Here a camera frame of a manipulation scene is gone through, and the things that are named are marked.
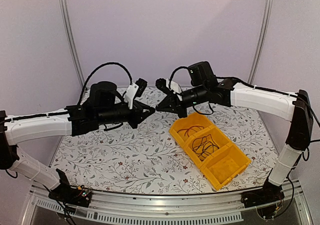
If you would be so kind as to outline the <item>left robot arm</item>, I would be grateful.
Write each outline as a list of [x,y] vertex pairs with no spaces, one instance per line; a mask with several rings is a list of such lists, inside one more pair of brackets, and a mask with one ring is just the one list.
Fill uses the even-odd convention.
[[47,187],[63,201],[74,198],[65,173],[50,168],[18,147],[19,143],[55,136],[79,136],[99,129],[100,126],[113,124],[114,128],[128,123],[136,129],[145,119],[155,112],[155,108],[137,100],[147,87],[140,78],[129,81],[123,94],[117,85],[110,81],[100,81],[90,86],[85,101],[45,113],[8,116],[0,112],[0,168],[22,174]]

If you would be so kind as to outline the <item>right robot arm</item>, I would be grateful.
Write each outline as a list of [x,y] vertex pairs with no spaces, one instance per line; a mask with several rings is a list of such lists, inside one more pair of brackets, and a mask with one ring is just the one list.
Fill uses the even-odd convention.
[[217,77],[209,62],[200,61],[185,68],[192,88],[181,90],[173,78],[159,78],[155,86],[166,96],[156,106],[158,112],[187,116],[187,109],[202,103],[225,107],[241,107],[280,117],[291,123],[285,145],[271,170],[266,185],[259,191],[262,203],[269,203],[278,195],[278,188],[298,164],[302,152],[311,141],[314,122],[318,122],[305,90],[283,92],[250,85],[237,77]]

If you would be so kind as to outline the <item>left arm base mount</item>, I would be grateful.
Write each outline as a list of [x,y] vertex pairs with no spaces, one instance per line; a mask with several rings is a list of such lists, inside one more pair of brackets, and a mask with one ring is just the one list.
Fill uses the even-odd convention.
[[88,208],[92,198],[92,189],[84,185],[73,187],[63,171],[59,169],[56,171],[59,175],[59,185],[50,190],[48,197],[65,204]]

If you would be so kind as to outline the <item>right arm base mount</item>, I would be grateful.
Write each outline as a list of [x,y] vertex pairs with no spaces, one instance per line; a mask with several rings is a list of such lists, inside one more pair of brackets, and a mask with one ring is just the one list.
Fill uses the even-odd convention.
[[267,180],[262,188],[243,192],[240,201],[245,208],[262,206],[256,209],[258,216],[265,221],[274,220],[283,215],[290,208],[294,199],[294,183],[289,177],[287,177],[287,179],[291,185],[292,192],[290,200],[285,208],[285,194],[282,186],[275,186]]

